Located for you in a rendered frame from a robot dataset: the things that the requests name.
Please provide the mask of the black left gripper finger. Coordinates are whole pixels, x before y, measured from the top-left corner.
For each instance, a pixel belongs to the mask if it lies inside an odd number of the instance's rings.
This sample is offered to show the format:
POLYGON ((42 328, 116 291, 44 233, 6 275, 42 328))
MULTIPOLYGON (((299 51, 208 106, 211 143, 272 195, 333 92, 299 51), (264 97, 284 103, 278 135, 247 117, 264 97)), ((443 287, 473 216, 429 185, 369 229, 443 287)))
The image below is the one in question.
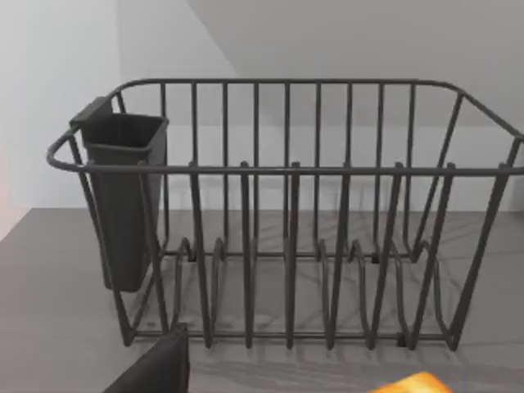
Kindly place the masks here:
POLYGON ((101 393, 189 393, 190 354, 186 323, 176 323, 101 393))

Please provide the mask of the orange yellow object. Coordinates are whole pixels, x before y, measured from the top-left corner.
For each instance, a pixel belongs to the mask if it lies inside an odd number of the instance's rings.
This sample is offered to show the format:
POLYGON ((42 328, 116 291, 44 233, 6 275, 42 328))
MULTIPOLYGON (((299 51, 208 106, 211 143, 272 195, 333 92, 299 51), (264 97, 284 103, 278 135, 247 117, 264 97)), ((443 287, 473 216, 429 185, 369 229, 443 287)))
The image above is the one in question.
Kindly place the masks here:
POLYGON ((453 393, 438 377, 420 372, 388 383, 368 393, 453 393))

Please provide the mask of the dark grey utensil cup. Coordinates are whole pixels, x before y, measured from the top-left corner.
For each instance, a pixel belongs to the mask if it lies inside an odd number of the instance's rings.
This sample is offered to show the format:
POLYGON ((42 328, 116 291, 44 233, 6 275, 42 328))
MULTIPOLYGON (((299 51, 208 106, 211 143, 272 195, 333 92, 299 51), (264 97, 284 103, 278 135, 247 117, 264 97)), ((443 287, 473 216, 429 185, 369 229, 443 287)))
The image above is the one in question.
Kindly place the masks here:
MULTIPOLYGON (((164 165, 165 117, 115 113, 104 97, 96 97, 71 121, 81 131, 88 163, 95 165, 164 165)), ((134 293, 140 289, 149 261, 139 177, 132 173, 96 172, 91 176, 95 206, 105 224, 104 242, 114 279, 104 271, 110 289, 134 293)))

